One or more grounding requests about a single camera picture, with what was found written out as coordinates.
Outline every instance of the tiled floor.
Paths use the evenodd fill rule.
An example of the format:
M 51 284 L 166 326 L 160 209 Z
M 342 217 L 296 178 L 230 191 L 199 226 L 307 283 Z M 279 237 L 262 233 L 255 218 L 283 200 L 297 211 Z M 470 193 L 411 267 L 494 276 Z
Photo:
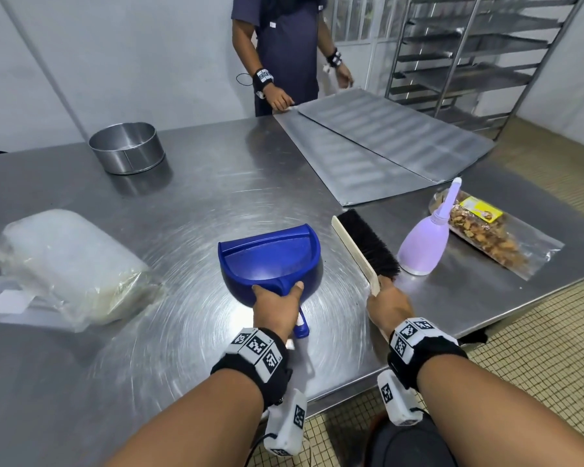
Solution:
M 515 119 L 492 160 L 584 212 L 584 146 Z M 470 353 L 479 365 L 521 387 L 584 434 L 584 282 L 561 291 Z M 363 393 L 305 424 L 306 449 L 286 460 L 256 451 L 249 465 L 359 464 L 378 390 Z

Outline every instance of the blue dustpan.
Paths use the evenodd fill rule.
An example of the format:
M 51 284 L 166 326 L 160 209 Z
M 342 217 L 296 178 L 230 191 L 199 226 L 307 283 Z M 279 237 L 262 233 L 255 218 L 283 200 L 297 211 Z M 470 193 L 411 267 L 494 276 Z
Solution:
M 296 228 L 218 243 L 218 260 L 234 295 L 252 305 L 253 285 L 260 285 L 285 296 L 301 280 L 305 289 L 319 280 L 320 241 L 304 224 Z M 297 338 L 307 337 L 310 329 L 302 311 L 296 323 Z

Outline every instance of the wrist strap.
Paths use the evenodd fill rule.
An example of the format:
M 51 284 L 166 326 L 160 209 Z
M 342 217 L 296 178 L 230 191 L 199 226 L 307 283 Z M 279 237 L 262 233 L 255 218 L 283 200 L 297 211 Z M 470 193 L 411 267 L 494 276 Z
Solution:
M 264 93 L 262 93 L 264 87 L 273 81 L 274 78 L 268 70 L 265 68 L 257 70 L 253 76 L 253 89 L 255 90 L 255 94 L 261 99 L 264 99 Z
M 335 48 L 335 52 L 327 57 L 327 62 L 333 68 L 337 68 L 342 65 L 342 53 Z
M 266 328 L 242 329 L 210 374 L 220 369 L 237 370 L 254 381 L 264 398 L 264 411 L 281 403 L 292 375 L 285 343 Z
M 406 389 L 417 388 L 417 376 L 426 361 L 450 353 L 467 359 L 453 337 L 422 317 L 408 318 L 392 333 L 387 356 L 389 367 Z

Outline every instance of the stainless steel table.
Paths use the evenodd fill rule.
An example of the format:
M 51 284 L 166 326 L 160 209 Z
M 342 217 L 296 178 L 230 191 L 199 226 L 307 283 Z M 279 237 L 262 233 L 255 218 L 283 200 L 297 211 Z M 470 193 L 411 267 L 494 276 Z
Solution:
M 311 336 L 291 356 L 310 415 L 375 384 L 386 344 L 365 315 L 368 285 L 332 231 L 342 211 L 273 118 L 161 133 L 167 160 L 107 175 L 84 144 L 0 156 L 0 230 L 50 208 L 76 211 L 164 275 L 169 298 L 127 324 L 65 334 L 0 325 L 0 465 L 85 466 L 202 381 L 251 325 L 220 275 L 216 244 L 309 223 L 322 283 L 304 305 Z M 454 336 L 584 278 L 584 217 L 491 162 L 464 175 L 487 198 L 564 243 L 530 282 L 451 237 L 436 271 L 403 276 L 417 312 Z M 396 251 L 433 189 L 359 207 Z

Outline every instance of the bag of snacks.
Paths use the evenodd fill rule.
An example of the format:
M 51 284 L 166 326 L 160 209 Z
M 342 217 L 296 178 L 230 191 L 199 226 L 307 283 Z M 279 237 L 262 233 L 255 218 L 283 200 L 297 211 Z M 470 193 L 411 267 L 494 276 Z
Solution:
M 433 213 L 448 190 L 435 194 Z M 538 272 L 563 243 L 483 200 L 460 191 L 450 212 L 450 229 L 524 280 Z

